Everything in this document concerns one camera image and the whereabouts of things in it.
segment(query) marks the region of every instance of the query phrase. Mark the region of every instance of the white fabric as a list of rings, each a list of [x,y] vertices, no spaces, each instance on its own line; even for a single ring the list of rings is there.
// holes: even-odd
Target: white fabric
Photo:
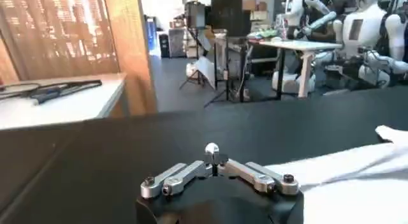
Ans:
[[[266,166],[301,184],[304,223],[408,223],[408,132],[376,131],[395,143]]]

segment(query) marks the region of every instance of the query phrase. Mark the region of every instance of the black table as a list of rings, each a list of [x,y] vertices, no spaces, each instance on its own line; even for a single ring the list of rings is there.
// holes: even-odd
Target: black table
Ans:
[[[408,130],[407,94],[396,87],[0,131],[0,223],[135,223],[143,179],[202,159],[209,142],[262,165],[376,144],[376,126]]]

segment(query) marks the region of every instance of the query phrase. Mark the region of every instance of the white tabletop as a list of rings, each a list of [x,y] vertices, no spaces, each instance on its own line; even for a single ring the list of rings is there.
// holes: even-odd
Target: white tabletop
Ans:
[[[35,105],[28,98],[0,100],[0,130],[70,123],[109,115],[120,98],[126,75],[122,73],[86,77],[32,80],[39,84],[56,82],[102,80],[102,86]]]
[[[315,50],[328,50],[328,49],[341,49],[342,45],[336,43],[324,43],[314,41],[302,41],[302,40],[272,40],[262,41],[259,44],[268,45],[277,48],[300,50],[300,51],[315,51]]]

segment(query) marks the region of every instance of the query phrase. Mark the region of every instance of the cardboard box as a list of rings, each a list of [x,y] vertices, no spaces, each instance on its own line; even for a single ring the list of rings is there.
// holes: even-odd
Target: cardboard box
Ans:
[[[267,11],[268,10],[268,4],[266,2],[264,2],[264,1],[261,1],[258,4],[258,10],[259,11]]]
[[[253,20],[266,20],[268,19],[268,12],[267,11],[254,11],[251,13],[251,21]]]
[[[256,10],[256,0],[242,0],[243,10]]]

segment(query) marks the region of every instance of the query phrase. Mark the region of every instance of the screw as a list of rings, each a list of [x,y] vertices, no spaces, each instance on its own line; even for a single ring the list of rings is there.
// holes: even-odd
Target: screw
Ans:
[[[268,187],[266,187],[268,189],[268,192],[273,192],[273,189],[275,188],[275,184],[269,184]]]
[[[154,177],[147,177],[145,179],[145,185],[146,186],[152,186],[154,184]]]
[[[168,186],[168,185],[164,185],[163,188],[161,189],[161,193],[162,193],[164,196],[170,195],[170,193],[171,193],[171,187]]]
[[[285,174],[283,175],[283,181],[285,183],[293,183],[295,181],[295,177],[293,177],[291,174]]]

